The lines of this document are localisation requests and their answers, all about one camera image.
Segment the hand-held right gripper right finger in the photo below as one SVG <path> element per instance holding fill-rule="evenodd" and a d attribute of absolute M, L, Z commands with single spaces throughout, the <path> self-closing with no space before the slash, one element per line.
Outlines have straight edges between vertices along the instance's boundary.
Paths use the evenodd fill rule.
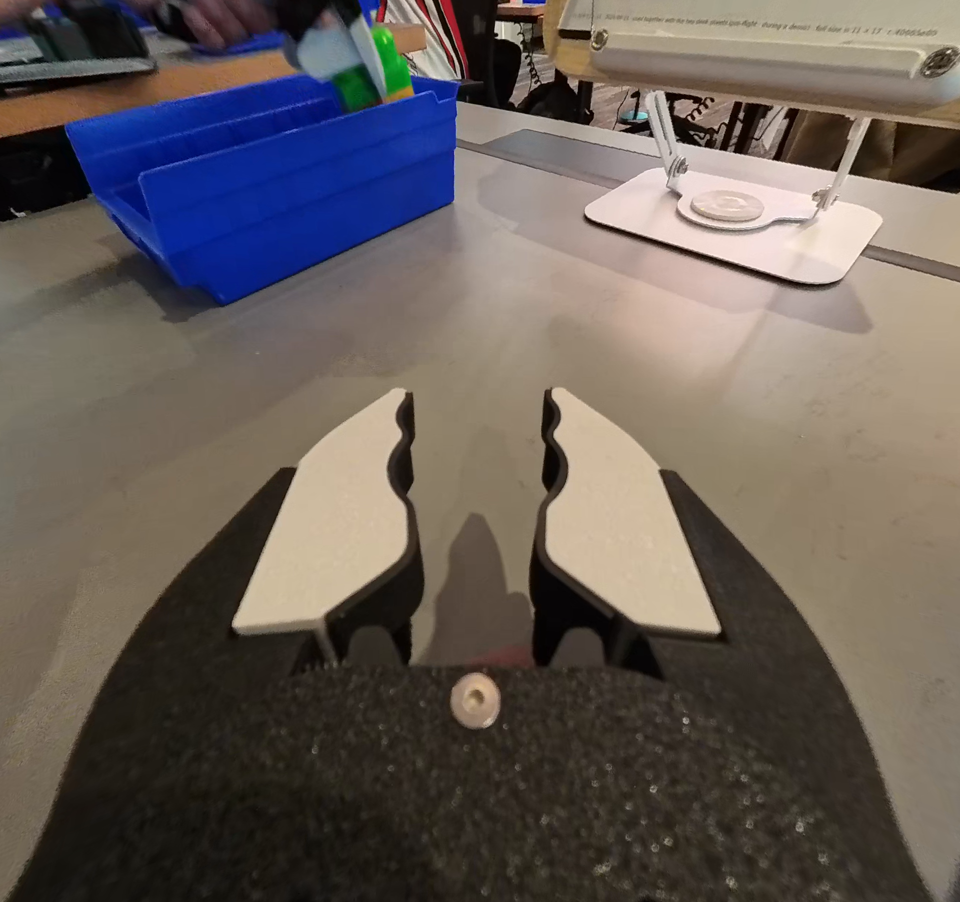
<path fill-rule="evenodd" d="M 597 636 L 607 664 L 655 664 L 651 636 L 720 640 L 720 617 L 656 460 L 563 387 L 544 393 L 540 434 L 545 496 L 529 574 L 535 663 L 550 663 L 578 629 Z"/>

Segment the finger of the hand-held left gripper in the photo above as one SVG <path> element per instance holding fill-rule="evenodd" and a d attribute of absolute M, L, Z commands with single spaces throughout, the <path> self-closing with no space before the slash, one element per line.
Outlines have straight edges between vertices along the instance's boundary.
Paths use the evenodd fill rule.
<path fill-rule="evenodd" d="M 379 56 L 378 46 L 373 39 L 372 29 L 362 11 L 356 15 L 353 21 L 348 23 L 347 31 L 374 87 L 378 100 L 385 102 L 388 94 L 385 71 Z"/>
<path fill-rule="evenodd" d="M 369 75 L 362 46 L 370 35 L 368 26 L 310 28 L 294 43 L 294 63 L 318 81 L 330 81 L 352 69 Z"/>

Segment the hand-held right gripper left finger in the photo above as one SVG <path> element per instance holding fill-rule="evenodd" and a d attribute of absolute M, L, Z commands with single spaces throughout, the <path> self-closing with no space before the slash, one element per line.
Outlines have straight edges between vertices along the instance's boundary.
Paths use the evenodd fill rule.
<path fill-rule="evenodd" d="M 378 628 L 400 660 L 425 592 L 414 483 L 414 394 L 392 389 L 324 435 L 298 462 L 231 628 L 309 633 L 327 663 Z"/>

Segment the green mega block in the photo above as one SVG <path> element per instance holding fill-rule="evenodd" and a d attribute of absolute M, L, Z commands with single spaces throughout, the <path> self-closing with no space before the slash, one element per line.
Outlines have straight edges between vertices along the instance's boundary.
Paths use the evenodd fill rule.
<path fill-rule="evenodd" d="M 410 68 L 405 56 L 397 49 L 392 32 L 385 26 L 371 27 L 379 56 L 385 71 L 388 93 L 412 84 Z M 342 114 L 354 114 L 361 110 L 385 104 L 378 95 L 368 76 L 357 69 L 342 73 L 330 80 Z"/>

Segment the wooden table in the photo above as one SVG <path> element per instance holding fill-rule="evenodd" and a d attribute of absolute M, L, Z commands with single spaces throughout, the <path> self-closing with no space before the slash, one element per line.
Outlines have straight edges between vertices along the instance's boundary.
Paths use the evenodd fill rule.
<path fill-rule="evenodd" d="M 237 56 L 166 53 L 150 73 L 71 85 L 1 101 L 1 137 L 57 128 L 73 121 L 291 76 L 281 50 Z"/>

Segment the black charger case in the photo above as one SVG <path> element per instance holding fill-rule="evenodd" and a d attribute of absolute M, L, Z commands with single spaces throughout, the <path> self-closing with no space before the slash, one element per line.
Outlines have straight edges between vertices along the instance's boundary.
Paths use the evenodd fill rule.
<path fill-rule="evenodd" d="M 148 74 L 157 66 L 137 18 L 94 0 L 41 8 L 2 29 L 3 93 Z"/>

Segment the instruction board on white stand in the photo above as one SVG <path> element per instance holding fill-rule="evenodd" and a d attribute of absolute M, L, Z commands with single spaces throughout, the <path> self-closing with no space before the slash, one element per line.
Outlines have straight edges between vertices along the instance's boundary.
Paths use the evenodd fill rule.
<path fill-rule="evenodd" d="M 841 281 L 882 226 L 840 199 L 873 119 L 958 124 L 958 0 L 548 0 L 548 54 L 577 79 L 645 89 L 659 164 L 584 209 L 592 224 L 806 287 Z M 808 194 L 693 167 L 666 91 L 849 118 Z"/>

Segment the tan curtain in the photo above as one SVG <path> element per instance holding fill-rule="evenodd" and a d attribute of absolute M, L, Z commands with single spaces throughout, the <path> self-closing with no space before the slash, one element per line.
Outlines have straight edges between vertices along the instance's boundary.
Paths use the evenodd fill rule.
<path fill-rule="evenodd" d="M 822 112 L 801 113 L 787 138 L 783 160 L 835 171 L 851 119 Z M 949 193 L 959 192 L 959 130 L 875 119 L 850 173 Z"/>

